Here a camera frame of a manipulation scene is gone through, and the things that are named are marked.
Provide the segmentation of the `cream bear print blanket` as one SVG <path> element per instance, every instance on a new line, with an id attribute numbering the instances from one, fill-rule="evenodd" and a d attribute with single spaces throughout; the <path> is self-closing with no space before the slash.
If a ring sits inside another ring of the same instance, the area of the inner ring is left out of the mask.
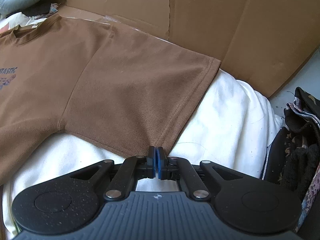
<path id="1" fill-rule="evenodd" d="M 41 23 L 10 30 L 35 29 Z M 267 98 L 219 67 L 173 148 L 165 152 L 192 164 L 211 160 L 258 177 L 267 148 L 282 123 Z M 1 239 L 17 235 L 11 206 L 21 191 L 104 159 L 119 164 L 126 158 L 66 132 L 49 136 L 1 183 Z"/>

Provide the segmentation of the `brown cardboard sheet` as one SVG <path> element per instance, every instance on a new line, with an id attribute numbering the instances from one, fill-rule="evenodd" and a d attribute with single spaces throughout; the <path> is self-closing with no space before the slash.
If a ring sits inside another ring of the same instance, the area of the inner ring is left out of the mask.
<path id="1" fill-rule="evenodd" d="M 319 47 L 319 0 L 59 0 L 221 61 L 265 96 Z"/>

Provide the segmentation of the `black patterned clothes pile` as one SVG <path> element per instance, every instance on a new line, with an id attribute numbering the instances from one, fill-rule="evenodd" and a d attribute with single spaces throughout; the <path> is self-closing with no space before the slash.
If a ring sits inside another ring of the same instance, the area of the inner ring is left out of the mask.
<path id="1" fill-rule="evenodd" d="M 286 104 L 284 119 L 261 178 L 299 197 L 302 213 L 294 231 L 303 239 L 319 239 L 319 100 L 297 87 L 294 100 Z"/>

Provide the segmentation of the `brown t-shirt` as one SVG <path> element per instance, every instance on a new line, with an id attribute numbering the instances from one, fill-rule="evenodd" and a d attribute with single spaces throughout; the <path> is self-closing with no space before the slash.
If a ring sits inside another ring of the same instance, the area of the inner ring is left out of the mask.
<path id="1" fill-rule="evenodd" d="M 120 23 L 51 16 L 1 34 L 1 183 L 66 132 L 124 158 L 170 152 L 220 61 Z"/>

